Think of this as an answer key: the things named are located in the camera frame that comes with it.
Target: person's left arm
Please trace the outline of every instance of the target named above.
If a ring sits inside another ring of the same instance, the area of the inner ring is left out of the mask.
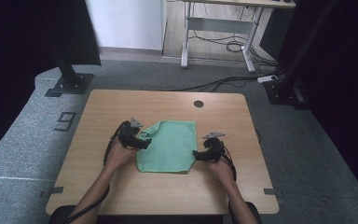
[[[101,170],[97,179],[91,185],[89,190],[77,204],[71,216],[83,210],[92,203],[95,203],[106,192],[115,171],[124,163],[126,163],[137,152],[137,149],[124,148],[118,139],[113,142],[106,165]],[[72,223],[96,223],[100,211],[101,204],[98,204],[83,216],[75,219]]]

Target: white wall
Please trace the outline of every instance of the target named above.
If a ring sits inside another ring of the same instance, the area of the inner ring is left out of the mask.
[[[86,0],[99,47],[162,49],[165,0]]]

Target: person's left hand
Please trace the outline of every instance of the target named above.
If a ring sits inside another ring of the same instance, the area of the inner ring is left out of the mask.
[[[126,163],[130,158],[134,157],[138,148],[124,148],[120,141],[115,138],[107,157],[107,167],[119,167]]]

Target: green cloth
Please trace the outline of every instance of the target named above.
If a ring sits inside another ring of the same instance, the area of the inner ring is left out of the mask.
[[[136,165],[141,172],[189,171],[195,161],[195,121],[163,120],[141,131],[139,138],[153,139],[147,149],[136,154]]]

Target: table top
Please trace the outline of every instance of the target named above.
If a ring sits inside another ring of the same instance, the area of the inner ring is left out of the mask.
[[[235,6],[248,6],[248,7],[281,7],[281,8],[294,8],[296,3],[293,0],[290,3],[273,0],[182,0],[183,2],[192,3],[207,3],[207,4],[220,4],[220,5],[235,5]]]
[[[202,101],[203,107],[195,107]],[[103,168],[111,135],[123,120],[135,117],[144,127],[170,120],[196,121],[199,151],[202,136],[224,132],[220,139],[237,168],[243,198],[260,214],[275,214],[279,206],[272,189],[245,98],[234,93],[95,90],[77,126],[73,141],[46,207],[51,214],[62,205],[77,204]],[[217,215],[228,214],[227,196],[208,168],[195,161],[186,174],[141,173],[135,159],[114,175],[100,214]]]

